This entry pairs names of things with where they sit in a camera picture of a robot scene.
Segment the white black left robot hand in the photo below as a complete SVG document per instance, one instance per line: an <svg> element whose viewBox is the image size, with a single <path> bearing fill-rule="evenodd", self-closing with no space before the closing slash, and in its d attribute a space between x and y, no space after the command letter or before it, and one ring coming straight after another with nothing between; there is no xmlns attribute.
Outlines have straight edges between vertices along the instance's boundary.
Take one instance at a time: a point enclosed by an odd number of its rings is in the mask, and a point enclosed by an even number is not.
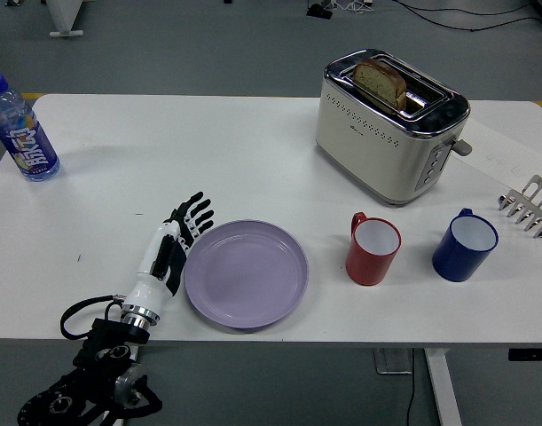
<svg viewBox="0 0 542 426"><path fill-rule="evenodd" d="M157 228L138 267L137 283L122 303L122 322L147 329L160 321L164 304L179 289L190 249L214 224L210 204L198 192Z"/></svg>

